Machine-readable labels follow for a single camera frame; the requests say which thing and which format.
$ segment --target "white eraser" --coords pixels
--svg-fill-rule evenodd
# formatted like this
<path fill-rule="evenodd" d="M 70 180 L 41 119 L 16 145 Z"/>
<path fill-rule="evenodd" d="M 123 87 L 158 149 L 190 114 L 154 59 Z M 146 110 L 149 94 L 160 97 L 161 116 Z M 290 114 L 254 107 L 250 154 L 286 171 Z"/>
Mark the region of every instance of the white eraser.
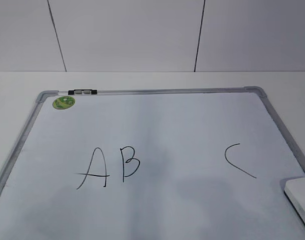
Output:
<path fill-rule="evenodd" d="M 288 180 L 284 192 L 305 223 L 305 177 Z"/>

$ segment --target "black marker writing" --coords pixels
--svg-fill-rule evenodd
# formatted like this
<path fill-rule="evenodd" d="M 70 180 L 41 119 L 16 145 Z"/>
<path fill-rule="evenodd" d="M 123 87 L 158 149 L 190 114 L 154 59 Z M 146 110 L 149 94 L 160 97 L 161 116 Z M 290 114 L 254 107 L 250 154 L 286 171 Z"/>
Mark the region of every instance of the black marker writing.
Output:
<path fill-rule="evenodd" d="M 227 161 L 230 165 L 234 166 L 235 168 L 239 169 L 240 171 L 244 172 L 245 174 L 248 174 L 249 176 L 251 176 L 251 177 L 253 177 L 254 179 L 256 179 L 257 177 L 251 175 L 250 173 L 246 172 L 245 170 L 242 170 L 240 167 L 237 167 L 236 165 L 232 164 L 232 163 L 231 163 L 230 161 L 228 161 L 228 159 L 227 159 L 227 156 L 226 156 L 227 150 L 230 149 L 231 147 L 236 146 L 236 145 L 239 145 L 239 144 L 240 144 L 240 143 L 236 143 L 236 144 L 233 144 L 233 145 L 227 147 L 227 148 L 226 148 L 226 151 L 224 151 L 224 158 L 226 159 L 226 161 Z"/>
<path fill-rule="evenodd" d="M 99 149 L 101 151 L 101 155 L 102 155 L 102 158 L 103 158 L 103 163 L 104 163 L 104 175 L 95 175 L 95 174 L 89 174 L 89 170 L 91 169 L 91 165 L 92 165 L 92 162 L 93 162 L 93 158 L 94 158 L 94 154 L 96 152 L 96 150 Z M 81 186 L 84 184 L 87 176 L 93 176 L 93 177 L 101 177 L 101 178 L 104 178 L 104 188 L 106 187 L 106 184 L 107 184 L 107 177 L 109 177 L 109 175 L 107 175 L 107 167 L 106 167 L 106 160 L 105 160 L 105 156 L 104 156 L 104 153 L 103 153 L 103 150 L 100 148 L 100 147 L 96 147 L 93 152 L 92 152 L 92 156 L 91 156 L 91 160 L 90 160 L 90 164 L 89 164 L 89 167 L 88 167 L 88 170 L 87 170 L 87 173 L 77 173 L 77 174 L 80 174 L 80 175 L 84 175 L 84 178 L 80 184 L 79 187 L 77 187 L 77 190 L 81 188 Z"/>
<path fill-rule="evenodd" d="M 132 157 L 128 158 L 125 161 L 123 150 L 126 149 L 126 148 L 132 149 Z M 132 146 L 125 146 L 123 148 L 120 148 L 120 152 L 121 152 L 121 156 L 122 156 L 122 182 L 124 183 L 125 182 L 125 178 L 130 177 L 131 175 L 133 175 L 138 170 L 138 168 L 139 168 L 139 166 L 141 164 L 141 161 L 139 161 L 137 158 L 134 158 L 134 156 L 135 156 L 135 149 Z M 132 160 L 138 161 L 138 166 L 137 166 L 137 168 L 131 174 L 125 176 L 125 164 L 130 163 Z"/>

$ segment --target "white wall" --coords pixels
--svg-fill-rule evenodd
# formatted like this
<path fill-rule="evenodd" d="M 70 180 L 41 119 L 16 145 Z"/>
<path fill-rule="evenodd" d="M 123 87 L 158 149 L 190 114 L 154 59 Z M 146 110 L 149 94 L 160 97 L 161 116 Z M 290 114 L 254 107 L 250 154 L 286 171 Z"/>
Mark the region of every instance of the white wall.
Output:
<path fill-rule="evenodd" d="M 203 0 L 49 0 L 66 68 L 192 72 Z M 0 71 L 64 71 L 47 0 L 0 0 Z M 305 71 L 305 0 L 206 0 L 197 71 Z"/>

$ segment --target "round sticker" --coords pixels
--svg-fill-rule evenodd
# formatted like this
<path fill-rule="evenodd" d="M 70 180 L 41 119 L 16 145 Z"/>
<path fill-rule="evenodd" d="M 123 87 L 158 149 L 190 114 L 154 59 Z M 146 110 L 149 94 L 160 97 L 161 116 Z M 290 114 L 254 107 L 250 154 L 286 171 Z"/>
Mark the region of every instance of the round sticker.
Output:
<path fill-rule="evenodd" d="M 73 97 L 61 96 L 58 97 L 55 101 L 53 101 L 52 106 L 55 109 L 64 110 L 64 109 L 69 109 L 74 104 L 75 104 L 75 99 Z"/>

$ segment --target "whiteboard frame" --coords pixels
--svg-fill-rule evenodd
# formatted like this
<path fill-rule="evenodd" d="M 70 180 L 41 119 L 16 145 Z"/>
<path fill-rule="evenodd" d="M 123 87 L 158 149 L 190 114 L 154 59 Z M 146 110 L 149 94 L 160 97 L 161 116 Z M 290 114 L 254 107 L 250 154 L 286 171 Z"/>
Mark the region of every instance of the whiteboard frame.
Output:
<path fill-rule="evenodd" d="M 7 182 L 9 175 L 13 169 L 13 166 L 25 144 L 25 141 L 35 123 L 35 120 L 43 106 L 44 101 L 48 97 L 53 96 L 62 96 L 68 95 L 69 92 L 72 91 L 58 91 L 58 90 L 51 90 L 51 91 L 42 91 L 36 101 L 35 105 L 29 114 L 29 117 L 21 130 L 18 139 L 16 140 L 9 156 L 7 157 L 4 165 L 0 170 L 0 195 L 4 189 L 4 186 Z M 89 96 L 90 94 L 84 94 L 82 91 L 79 91 L 80 95 Z M 100 95 L 149 95 L 149 94 L 209 94 L 209 93 L 255 93 L 262 101 L 263 105 L 265 106 L 267 112 L 271 116 L 274 123 L 277 125 L 280 133 L 282 134 L 283 138 L 287 142 L 290 150 L 292 151 L 293 155 L 297 159 L 299 165 L 305 172 L 305 155 L 303 154 L 302 150 L 288 131 L 287 127 L 283 123 L 282 119 L 277 114 L 276 110 L 274 109 L 273 105 L 270 103 L 265 91 L 258 86 L 245 86 L 245 87 L 232 87 L 232 88 L 197 88 L 197 89 L 161 89 L 161 90 L 98 90 L 97 94 L 93 94 L 93 96 L 100 96 Z"/>

